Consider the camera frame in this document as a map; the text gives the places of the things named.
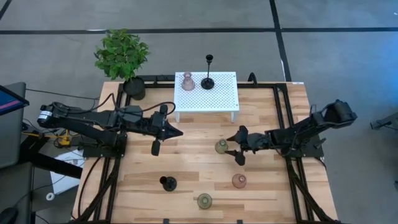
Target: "computer monitor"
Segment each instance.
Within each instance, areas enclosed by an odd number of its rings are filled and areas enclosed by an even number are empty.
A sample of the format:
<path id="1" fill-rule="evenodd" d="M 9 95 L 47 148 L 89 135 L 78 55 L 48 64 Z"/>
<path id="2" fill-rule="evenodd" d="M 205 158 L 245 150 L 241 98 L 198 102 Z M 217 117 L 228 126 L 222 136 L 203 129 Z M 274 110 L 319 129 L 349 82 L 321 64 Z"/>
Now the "computer monitor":
<path id="1" fill-rule="evenodd" d="M 29 106 L 29 101 L 0 85 L 0 115 Z"/>

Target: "gray floor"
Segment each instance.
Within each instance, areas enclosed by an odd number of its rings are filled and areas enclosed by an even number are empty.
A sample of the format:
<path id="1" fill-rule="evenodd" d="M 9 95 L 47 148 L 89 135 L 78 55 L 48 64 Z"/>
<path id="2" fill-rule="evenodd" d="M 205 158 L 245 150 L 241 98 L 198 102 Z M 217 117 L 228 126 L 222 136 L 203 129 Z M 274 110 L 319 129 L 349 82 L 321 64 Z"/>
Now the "gray floor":
<path id="1" fill-rule="evenodd" d="M 397 1 L 276 0 L 281 27 L 398 26 Z M 266 0 L 13 0 L 0 30 L 273 27 Z M 93 51 L 103 35 L 0 35 L 1 84 L 24 81 L 28 88 L 97 97 L 107 79 L 94 67 Z M 140 75 L 206 70 L 250 72 L 261 81 L 283 81 L 274 33 L 142 34 L 152 55 Z M 370 130 L 369 122 L 398 111 L 396 32 L 283 33 L 293 81 L 305 82 L 311 104 L 320 110 L 339 98 L 357 112 L 350 127 L 328 130 L 324 146 L 338 216 L 346 223 L 396 223 L 398 150 L 396 133 Z M 92 101 L 27 93 L 25 117 L 35 121 L 41 104 L 61 101 L 88 108 Z M 44 150 L 55 156 L 51 146 Z M 47 184 L 38 170 L 35 186 Z M 43 209 L 36 192 L 34 207 Z M 76 190 L 40 211 L 50 222 L 69 219 Z"/>

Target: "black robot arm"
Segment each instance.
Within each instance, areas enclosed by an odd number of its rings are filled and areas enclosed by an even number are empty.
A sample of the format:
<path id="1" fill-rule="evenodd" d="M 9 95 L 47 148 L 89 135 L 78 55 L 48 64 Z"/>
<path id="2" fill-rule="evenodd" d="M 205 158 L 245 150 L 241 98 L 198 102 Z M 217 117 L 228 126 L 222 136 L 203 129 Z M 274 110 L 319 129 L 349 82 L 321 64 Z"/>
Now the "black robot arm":
<path id="1" fill-rule="evenodd" d="M 248 129 L 240 126 L 239 131 L 227 139 L 236 141 L 240 145 L 240 151 L 226 151 L 226 153 L 234 156 L 235 161 L 241 166 L 245 163 L 243 152 L 248 150 L 256 153 L 261 149 L 280 149 L 283 156 L 301 157 L 301 149 L 318 148 L 325 141 L 322 139 L 314 142 L 313 137 L 328 128 L 349 126 L 356 118 L 357 115 L 346 102 L 336 100 L 289 128 L 270 130 L 264 134 L 248 134 Z"/>
<path id="2" fill-rule="evenodd" d="M 112 111 L 94 112 L 54 102 L 51 105 L 42 105 L 40 110 L 42 112 L 37 122 L 41 127 L 65 128 L 74 131 L 94 139 L 96 142 L 95 147 L 102 148 L 102 151 L 119 151 L 116 155 L 124 154 L 127 132 L 155 137 L 155 141 L 152 144 L 152 154 L 154 156 L 159 155 L 159 140 L 164 141 L 183 134 L 166 120 L 167 105 L 160 106 L 160 110 L 154 112 L 150 118 L 142 116 L 143 112 L 139 106 L 127 106 L 125 108 L 116 108 L 116 110 Z M 96 129 L 89 124 L 98 125 L 103 130 Z"/>

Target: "wooden table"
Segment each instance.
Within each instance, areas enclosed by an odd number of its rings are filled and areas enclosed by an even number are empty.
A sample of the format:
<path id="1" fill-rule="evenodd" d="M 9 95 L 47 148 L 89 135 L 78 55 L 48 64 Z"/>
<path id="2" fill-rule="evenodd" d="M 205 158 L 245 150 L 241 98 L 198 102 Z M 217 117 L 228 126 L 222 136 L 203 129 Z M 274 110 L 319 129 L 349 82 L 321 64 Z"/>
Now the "wooden table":
<path id="1" fill-rule="evenodd" d="M 117 93 L 119 83 L 106 82 L 101 93 L 103 101 L 110 93 Z M 303 84 L 287 83 L 290 104 L 295 122 L 305 119 L 309 104 Z M 148 88 L 141 101 L 132 105 L 147 108 L 162 101 L 172 101 L 173 88 Z M 215 144 L 221 138 L 236 133 L 245 125 L 250 133 L 263 133 L 279 128 L 272 89 L 240 88 L 240 112 L 235 123 L 229 114 L 182 114 L 180 123 L 174 115 L 168 116 L 171 125 L 184 132 L 183 136 L 162 143 L 158 157 L 150 154 L 153 137 L 129 133 L 126 154 L 121 161 L 112 223 L 295 223 L 292 196 L 285 161 L 274 150 L 264 150 L 253 155 L 245 153 L 246 165 L 241 167 L 234 157 L 218 154 Z M 288 124 L 283 95 L 280 93 L 285 124 Z M 109 100 L 99 110 L 113 110 Z M 150 116 L 155 110 L 144 113 Z M 230 149 L 238 145 L 229 142 Z M 73 215 L 77 216 L 77 203 L 83 181 L 95 158 L 85 162 Z M 97 194 L 104 159 L 93 169 L 83 192 L 82 210 Z M 337 219 L 325 168 L 313 158 L 303 159 L 308 188 L 314 199 L 330 217 Z M 231 183 L 234 174 L 246 175 L 245 188 L 236 189 Z M 172 176 L 178 181 L 173 192 L 166 192 L 159 178 Z M 299 190 L 303 218 L 306 218 L 303 197 Z M 197 197 L 208 193 L 213 205 L 202 210 Z M 104 219 L 108 195 L 101 211 Z"/>

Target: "white pegboard stand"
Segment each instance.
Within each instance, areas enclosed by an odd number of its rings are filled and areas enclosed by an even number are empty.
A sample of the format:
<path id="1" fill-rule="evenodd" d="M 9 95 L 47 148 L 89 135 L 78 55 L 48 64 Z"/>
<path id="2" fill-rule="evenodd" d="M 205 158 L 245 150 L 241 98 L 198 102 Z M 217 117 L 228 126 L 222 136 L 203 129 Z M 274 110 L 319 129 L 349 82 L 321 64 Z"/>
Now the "white pegboard stand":
<path id="1" fill-rule="evenodd" d="M 207 72 L 191 72 L 195 88 L 185 91 L 182 88 L 183 72 L 175 73 L 174 103 L 175 119 L 180 121 L 180 113 L 230 112 L 235 122 L 239 113 L 238 86 L 236 72 L 210 72 L 215 85 L 210 90 L 201 87 L 200 82 Z"/>

